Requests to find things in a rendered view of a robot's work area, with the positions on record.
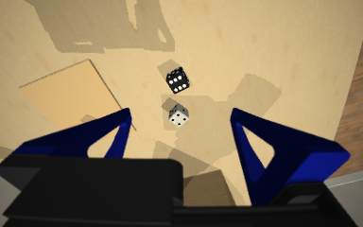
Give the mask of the tan flat mat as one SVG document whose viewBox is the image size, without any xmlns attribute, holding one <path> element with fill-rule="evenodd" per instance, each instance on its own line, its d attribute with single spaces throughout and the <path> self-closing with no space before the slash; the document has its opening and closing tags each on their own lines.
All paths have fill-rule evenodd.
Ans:
<svg viewBox="0 0 363 227">
<path fill-rule="evenodd" d="M 122 110 L 91 60 L 19 90 L 60 130 Z"/>
</svg>

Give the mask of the white die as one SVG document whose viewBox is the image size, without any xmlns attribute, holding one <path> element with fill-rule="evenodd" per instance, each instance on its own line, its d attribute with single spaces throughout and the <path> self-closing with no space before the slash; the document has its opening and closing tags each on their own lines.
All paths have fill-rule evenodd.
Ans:
<svg viewBox="0 0 363 227">
<path fill-rule="evenodd" d="M 168 120 L 180 127 L 189 119 L 188 110 L 180 103 L 177 103 L 170 111 Z"/>
</svg>

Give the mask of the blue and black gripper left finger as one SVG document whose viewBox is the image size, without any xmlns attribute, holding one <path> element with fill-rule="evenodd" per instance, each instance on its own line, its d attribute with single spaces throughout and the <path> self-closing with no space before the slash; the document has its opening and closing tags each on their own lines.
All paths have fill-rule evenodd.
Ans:
<svg viewBox="0 0 363 227">
<path fill-rule="evenodd" d="M 123 158 L 131 122 L 130 108 L 125 108 L 74 127 L 25 141 L 12 153 L 89 157 L 89 147 L 119 126 L 112 145 L 103 158 Z"/>
</svg>

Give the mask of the black die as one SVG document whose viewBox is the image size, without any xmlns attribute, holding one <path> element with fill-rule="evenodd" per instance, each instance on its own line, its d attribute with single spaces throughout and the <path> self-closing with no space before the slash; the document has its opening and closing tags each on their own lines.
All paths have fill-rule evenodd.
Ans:
<svg viewBox="0 0 363 227">
<path fill-rule="evenodd" d="M 168 73 L 166 76 L 166 82 L 174 94 L 177 94 L 190 86 L 189 79 L 184 73 L 182 67 Z"/>
</svg>

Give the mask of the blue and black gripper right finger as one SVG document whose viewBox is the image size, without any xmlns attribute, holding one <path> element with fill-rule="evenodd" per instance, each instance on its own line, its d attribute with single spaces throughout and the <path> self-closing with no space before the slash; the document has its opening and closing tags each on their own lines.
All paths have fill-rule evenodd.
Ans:
<svg viewBox="0 0 363 227">
<path fill-rule="evenodd" d="M 251 205 L 269 204 L 290 183 L 323 183 L 351 157 L 338 142 L 237 108 L 230 121 Z M 266 168 L 243 127 L 273 147 L 274 156 Z"/>
</svg>

